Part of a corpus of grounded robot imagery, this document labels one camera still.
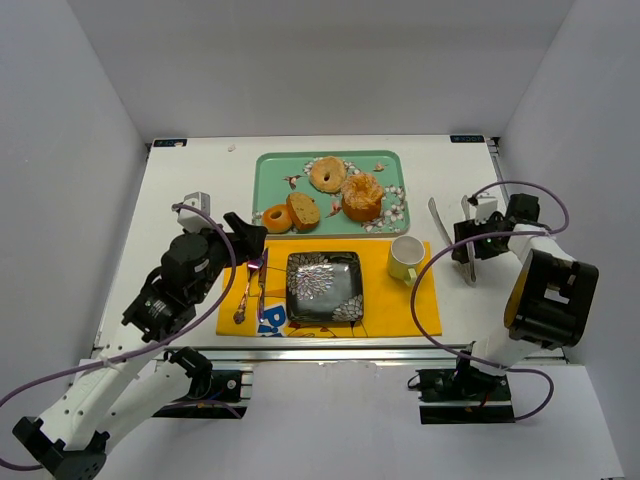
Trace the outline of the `metal kitchen tongs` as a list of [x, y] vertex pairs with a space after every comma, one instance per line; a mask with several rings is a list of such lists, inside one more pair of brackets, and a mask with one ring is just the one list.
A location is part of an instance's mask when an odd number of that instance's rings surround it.
[[[442, 219], [437, 209], [436, 201], [433, 197], [429, 198], [427, 206], [442, 240], [445, 242], [447, 246], [451, 246], [453, 244], [453, 241], [444, 223], [442, 222]], [[476, 274], [475, 274], [473, 259], [470, 259], [469, 262], [466, 264], [462, 264], [458, 261], [455, 261], [454, 265], [458, 273], [462, 276], [465, 283], [470, 287], [474, 287], [476, 283]]]

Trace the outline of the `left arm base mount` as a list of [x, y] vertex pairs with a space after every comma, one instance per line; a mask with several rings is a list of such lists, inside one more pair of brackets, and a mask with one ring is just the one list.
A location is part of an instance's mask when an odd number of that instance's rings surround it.
[[165, 352], [159, 366], [166, 362], [185, 367], [190, 384], [183, 396], [162, 407], [154, 414], [155, 418], [240, 420], [244, 417], [251, 398], [252, 370], [215, 367], [191, 347]]

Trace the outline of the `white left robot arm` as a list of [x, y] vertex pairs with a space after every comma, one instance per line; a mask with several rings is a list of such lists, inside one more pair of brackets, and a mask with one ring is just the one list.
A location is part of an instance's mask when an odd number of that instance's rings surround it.
[[223, 231], [196, 210], [125, 310], [100, 359], [76, 367], [67, 392], [37, 417], [23, 417], [16, 439], [54, 479], [93, 479], [108, 454], [134, 428], [175, 400], [195, 404], [209, 387], [212, 364], [198, 351], [172, 353], [135, 390], [128, 388], [158, 349], [194, 325], [196, 307], [224, 269], [235, 270], [263, 253], [266, 228], [225, 214]]

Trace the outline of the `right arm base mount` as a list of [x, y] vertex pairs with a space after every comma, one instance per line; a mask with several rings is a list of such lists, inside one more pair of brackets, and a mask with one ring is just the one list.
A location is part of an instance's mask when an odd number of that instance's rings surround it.
[[505, 377], [488, 381], [472, 378], [472, 386], [460, 386], [455, 369], [422, 369], [407, 381], [418, 394], [422, 425], [480, 425], [515, 422], [511, 390]]

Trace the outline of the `sliced bread piece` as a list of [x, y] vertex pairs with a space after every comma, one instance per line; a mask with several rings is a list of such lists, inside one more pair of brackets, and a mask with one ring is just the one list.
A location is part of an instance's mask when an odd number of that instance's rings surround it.
[[288, 195], [286, 205], [298, 231], [312, 230], [320, 223], [320, 210], [309, 195], [293, 192]]

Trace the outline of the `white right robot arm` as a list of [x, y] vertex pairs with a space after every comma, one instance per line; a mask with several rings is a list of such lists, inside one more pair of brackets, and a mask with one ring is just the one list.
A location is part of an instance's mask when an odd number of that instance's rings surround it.
[[536, 196], [514, 194], [504, 213], [491, 196], [464, 197], [463, 222], [454, 225], [457, 242], [480, 234], [506, 236], [476, 240], [458, 247], [452, 259], [471, 279], [473, 263], [512, 253], [522, 268], [507, 301], [503, 325], [474, 341], [457, 361], [450, 385], [463, 398], [496, 388], [506, 370], [540, 350], [573, 347], [582, 338], [594, 297], [598, 269], [574, 259], [560, 248], [550, 228], [539, 222]]

